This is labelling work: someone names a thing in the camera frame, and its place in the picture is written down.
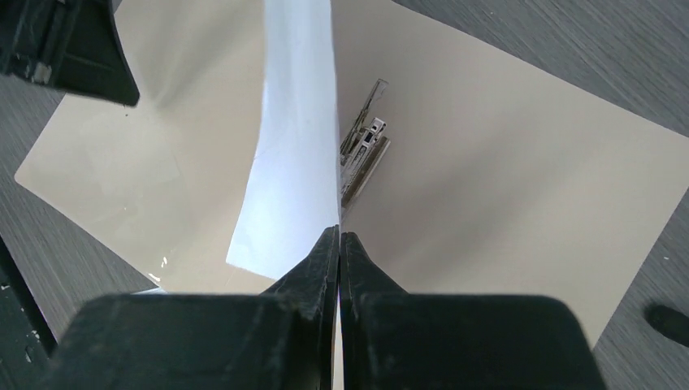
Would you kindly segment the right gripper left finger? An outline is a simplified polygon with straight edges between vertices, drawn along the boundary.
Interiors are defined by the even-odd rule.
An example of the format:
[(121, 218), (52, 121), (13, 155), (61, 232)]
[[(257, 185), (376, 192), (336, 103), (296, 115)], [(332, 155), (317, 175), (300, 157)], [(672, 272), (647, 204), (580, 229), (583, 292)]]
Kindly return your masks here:
[(148, 293), (86, 303), (42, 389), (329, 389), (340, 232), (249, 295)]

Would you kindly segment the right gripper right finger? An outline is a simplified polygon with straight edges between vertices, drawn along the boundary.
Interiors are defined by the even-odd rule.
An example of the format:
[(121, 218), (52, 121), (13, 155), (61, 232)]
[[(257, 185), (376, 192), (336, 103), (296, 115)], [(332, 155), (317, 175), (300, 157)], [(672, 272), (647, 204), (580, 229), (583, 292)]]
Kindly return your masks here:
[(405, 291), (358, 236), (340, 240), (347, 389), (602, 389), (567, 305), (539, 295)]

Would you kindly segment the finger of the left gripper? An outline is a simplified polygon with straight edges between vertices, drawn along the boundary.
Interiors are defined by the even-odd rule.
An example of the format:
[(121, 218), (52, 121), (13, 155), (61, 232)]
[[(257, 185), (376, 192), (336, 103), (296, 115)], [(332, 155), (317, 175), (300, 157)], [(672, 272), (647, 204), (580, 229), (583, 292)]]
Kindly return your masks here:
[(140, 100), (110, 1), (3, 1), (1, 73), (123, 106)]

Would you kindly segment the brown cardboard folder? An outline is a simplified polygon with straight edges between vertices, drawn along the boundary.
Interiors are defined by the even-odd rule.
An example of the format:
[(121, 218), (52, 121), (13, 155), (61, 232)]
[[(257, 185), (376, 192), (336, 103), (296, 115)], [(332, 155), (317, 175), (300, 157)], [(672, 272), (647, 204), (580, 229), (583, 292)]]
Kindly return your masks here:
[[(65, 97), (15, 181), (169, 293), (266, 288), (277, 279), (226, 261), (266, 2), (122, 2), (140, 101)], [(597, 341), (687, 190), (687, 138), (394, 2), (328, 2), (339, 173), (388, 82), (367, 119), (390, 144), (340, 227), (410, 291), (556, 297)]]

